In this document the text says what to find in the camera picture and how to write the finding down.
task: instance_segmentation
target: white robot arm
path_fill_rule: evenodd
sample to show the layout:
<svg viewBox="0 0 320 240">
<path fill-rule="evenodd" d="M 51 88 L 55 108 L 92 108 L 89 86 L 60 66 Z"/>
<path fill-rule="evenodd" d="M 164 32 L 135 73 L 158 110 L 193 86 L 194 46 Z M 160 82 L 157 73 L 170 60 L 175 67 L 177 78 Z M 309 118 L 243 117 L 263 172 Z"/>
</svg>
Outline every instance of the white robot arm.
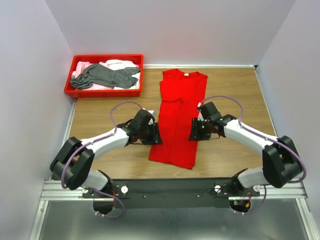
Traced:
<svg viewBox="0 0 320 240">
<path fill-rule="evenodd" d="M 101 135 L 81 140 L 75 137 L 69 138 L 51 163 L 50 170 L 58 179 L 62 179 L 68 159 L 77 149 L 85 146 L 77 154 L 77 161 L 72 161 L 67 166 L 65 185 L 70 190 L 78 187 L 102 190 L 111 179 L 100 170 L 90 170 L 93 160 L 113 149 L 133 144 L 137 140 L 144 145 L 162 144 L 155 114 L 155 110 L 141 109 L 133 119 L 118 124 L 116 131 L 112 129 Z"/>
<path fill-rule="evenodd" d="M 256 185 L 283 187 L 299 175 L 303 168 L 293 141 L 276 137 L 241 123 L 232 115 L 222 116 L 213 102 L 198 107 L 200 115 L 192 120 L 190 140 L 208 140 L 211 134 L 234 139 L 262 156 L 262 166 L 244 169 L 231 179 L 228 192 L 238 194 Z"/>
</svg>

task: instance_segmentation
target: red plastic tray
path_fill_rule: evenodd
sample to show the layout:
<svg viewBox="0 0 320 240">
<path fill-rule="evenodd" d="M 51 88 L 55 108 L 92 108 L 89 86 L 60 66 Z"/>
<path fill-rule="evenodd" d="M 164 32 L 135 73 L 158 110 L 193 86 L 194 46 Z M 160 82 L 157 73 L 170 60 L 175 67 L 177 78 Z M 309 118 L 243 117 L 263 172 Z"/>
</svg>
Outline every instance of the red plastic tray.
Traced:
<svg viewBox="0 0 320 240">
<path fill-rule="evenodd" d="M 78 90 L 70 85 L 72 72 L 76 70 L 80 61 L 98 64 L 111 59 L 132 61 L 141 69 L 139 89 L 124 90 Z M 76 55 L 73 58 L 68 78 L 65 83 L 64 92 L 73 98 L 109 98 L 109 97 L 139 97 L 143 88 L 144 56 L 142 54 L 108 54 L 108 55 Z"/>
</svg>

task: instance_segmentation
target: white wall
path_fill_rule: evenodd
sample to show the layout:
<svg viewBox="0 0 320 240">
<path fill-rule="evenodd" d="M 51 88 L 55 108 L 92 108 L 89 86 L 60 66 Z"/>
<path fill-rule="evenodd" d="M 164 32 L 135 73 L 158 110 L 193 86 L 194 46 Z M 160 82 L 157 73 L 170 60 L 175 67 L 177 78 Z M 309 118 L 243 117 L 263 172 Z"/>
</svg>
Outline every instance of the white wall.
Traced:
<svg viewBox="0 0 320 240">
<path fill-rule="evenodd" d="M 74 54 L 147 64 L 260 63 L 294 0 L 46 0 Z"/>
<path fill-rule="evenodd" d="M 72 52 L 44 0 L 6 0 L 0 21 L 0 239 L 29 239 L 71 108 Z"/>
<path fill-rule="evenodd" d="M 306 163 L 304 185 L 320 230 L 320 1 L 297 0 L 257 72 L 278 135 Z"/>
</svg>

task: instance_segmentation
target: wooden table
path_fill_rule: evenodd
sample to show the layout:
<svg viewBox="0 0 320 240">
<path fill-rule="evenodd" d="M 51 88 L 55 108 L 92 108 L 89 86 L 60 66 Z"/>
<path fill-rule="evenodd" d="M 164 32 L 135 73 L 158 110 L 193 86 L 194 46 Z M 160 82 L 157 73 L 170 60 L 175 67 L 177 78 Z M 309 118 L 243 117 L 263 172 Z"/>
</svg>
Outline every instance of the wooden table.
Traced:
<svg viewBox="0 0 320 240">
<path fill-rule="evenodd" d="M 130 97 L 147 110 L 156 109 L 158 119 L 161 104 L 159 82 L 164 69 L 145 69 L 143 91 L 140 97 Z M 183 72 L 201 72 L 208 75 L 205 96 L 228 95 L 245 107 L 242 121 L 266 134 L 274 135 L 268 111 L 252 68 L 201 68 L 182 69 Z M 113 128 L 109 113 L 113 106 L 128 98 L 81 98 L 78 100 L 70 136 L 91 138 Z M 239 106 L 231 100 L 215 98 L 214 104 L 222 115 L 240 114 Z M 128 103 L 114 111 L 117 123 L 133 118 L 139 107 Z M 231 177 L 245 168 L 262 165 L 262 158 L 253 150 L 228 138 L 200 141 L 195 166 L 192 170 L 174 165 L 149 161 L 151 146 L 129 145 L 115 149 L 93 162 L 94 170 L 102 170 L 113 179 L 144 178 L 201 178 Z"/>
</svg>

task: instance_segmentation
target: metal frame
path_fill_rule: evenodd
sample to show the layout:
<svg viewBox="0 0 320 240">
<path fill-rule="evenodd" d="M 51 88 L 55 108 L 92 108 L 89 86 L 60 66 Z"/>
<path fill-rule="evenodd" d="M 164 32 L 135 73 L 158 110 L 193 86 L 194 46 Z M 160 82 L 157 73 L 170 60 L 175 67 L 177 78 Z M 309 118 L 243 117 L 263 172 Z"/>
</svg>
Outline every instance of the metal frame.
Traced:
<svg viewBox="0 0 320 240">
<path fill-rule="evenodd" d="M 259 83 L 257 71 L 254 69 L 254 72 L 256 74 L 257 81 Z M 264 99 L 264 103 L 266 105 L 267 111 L 269 113 L 269 117 L 271 119 L 271 123 L 274 129 L 274 132 L 276 133 L 276 129 L 274 127 L 274 123 L 272 121 L 272 117 L 270 115 L 268 105 L 265 100 L 265 96 L 262 92 L 262 96 Z M 65 141 L 69 138 L 71 126 L 73 123 L 75 111 L 77 106 L 77 100 L 74 99 L 71 111 L 69 115 L 69 119 L 67 122 L 67 126 L 65 129 L 64 137 L 62 140 L 63 145 Z M 298 208 L 300 210 L 300 214 L 302 217 L 302 221 L 304 224 L 304 227 L 306 229 L 308 238 L 310 240 L 318 240 L 320 239 L 317 228 L 315 226 L 313 217 L 308 209 L 306 198 L 308 198 L 306 190 L 304 188 L 303 183 L 292 183 L 292 184 L 286 184 L 281 189 L 274 188 L 273 186 L 267 186 L 267 199 L 296 199 Z M 93 199 L 93 198 L 83 198 L 82 197 L 83 191 L 82 188 L 79 187 L 76 190 L 69 190 L 69 189 L 63 189 L 61 187 L 61 181 L 54 181 L 54 180 L 46 180 L 43 183 L 43 188 L 41 192 L 41 196 L 39 199 L 38 208 L 36 211 L 34 223 L 32 226 L 31 234 L 30 234 L 30 240 L 38 240 L 40 238 L 42 226 L 45 221 L 45 216 L 48 208 L 49 201 L 113 201 L 112 198 L 99 198 L 99 199 Z M 264 189 L 260 189 L 261 196 L 259 197 L 253 197 L 255 199 L 262 199 L 264 196 Z M 242 197 L 229 197 L 229 200 L 239 200 L 242 199 Z"/>
</svg>

